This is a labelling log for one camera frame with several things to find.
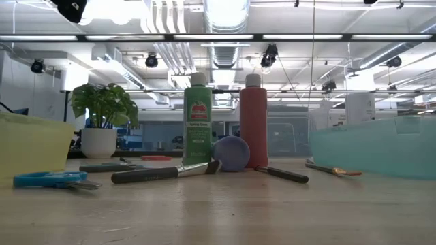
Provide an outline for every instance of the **scissors blade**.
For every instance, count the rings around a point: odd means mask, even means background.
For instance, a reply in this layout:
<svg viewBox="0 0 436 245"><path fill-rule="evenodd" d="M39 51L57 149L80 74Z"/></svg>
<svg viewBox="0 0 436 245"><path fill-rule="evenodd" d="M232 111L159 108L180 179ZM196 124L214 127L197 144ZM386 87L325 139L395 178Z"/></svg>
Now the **scissors blade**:
<svg viewBox="0 0 436 245"><path fill-rule="evenodd" d="M65 182L65 185L68 187L85 190L97 190L99 187L102 187L102 184L89 180L81 180L78 182Z"/></svg>

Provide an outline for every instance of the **red paint bottle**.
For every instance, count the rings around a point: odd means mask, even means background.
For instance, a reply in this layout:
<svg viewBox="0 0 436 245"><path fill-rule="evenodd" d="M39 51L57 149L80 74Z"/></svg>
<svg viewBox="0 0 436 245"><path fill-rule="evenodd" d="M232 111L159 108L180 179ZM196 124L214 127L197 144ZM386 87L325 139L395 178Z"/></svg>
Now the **red paint bottle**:
<svg viewBox="0 0 436 245"><path fill-rule="evenodd" d="M245 88L240 91L240 137L250 148L250 160L246 166L249 168L268 166L266 98L266 90L260 87L260 76L247 75Z"/></svg>

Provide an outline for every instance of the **green leaves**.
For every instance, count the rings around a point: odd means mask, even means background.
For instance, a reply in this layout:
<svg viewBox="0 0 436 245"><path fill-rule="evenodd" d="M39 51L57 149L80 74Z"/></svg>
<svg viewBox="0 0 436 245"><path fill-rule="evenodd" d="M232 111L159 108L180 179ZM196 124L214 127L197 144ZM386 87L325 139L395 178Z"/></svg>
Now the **green leaves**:
<svg viewBox="0 0 436 245"><path fill-rule="evenodd" d="M93 124L98 128L138 125L138 106L130 95L116 84L85 84L73 90L72 107L76 118L85 114L86 108Z"/></svg>

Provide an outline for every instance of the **potted plant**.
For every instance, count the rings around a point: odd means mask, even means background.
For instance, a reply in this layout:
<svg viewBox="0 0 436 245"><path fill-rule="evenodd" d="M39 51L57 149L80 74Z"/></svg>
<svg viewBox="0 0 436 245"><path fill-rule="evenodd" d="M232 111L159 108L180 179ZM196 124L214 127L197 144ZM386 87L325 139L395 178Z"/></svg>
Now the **potted plant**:
<svg viewBox="0 0 436 245"><path fill-rule="evenodd" d="M76 118L89 110L90 123L82 130L82 152L88 158L108 158L116 150L112 126L138 125L138 106L116 84L84 84L73 90L72 107Z"/></svg>

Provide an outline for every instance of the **white flower pot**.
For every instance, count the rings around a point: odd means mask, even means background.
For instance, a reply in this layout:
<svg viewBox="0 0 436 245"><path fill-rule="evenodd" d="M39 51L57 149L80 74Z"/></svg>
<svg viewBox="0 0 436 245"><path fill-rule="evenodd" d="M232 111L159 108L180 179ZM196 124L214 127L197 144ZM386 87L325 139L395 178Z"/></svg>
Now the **white flower pot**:
<svg viewBox="0 0 436 245"><path fill-rule="evenodd" d="M116 130L83 129L82 152L87 158L110 158L116 150Z"/></svg>

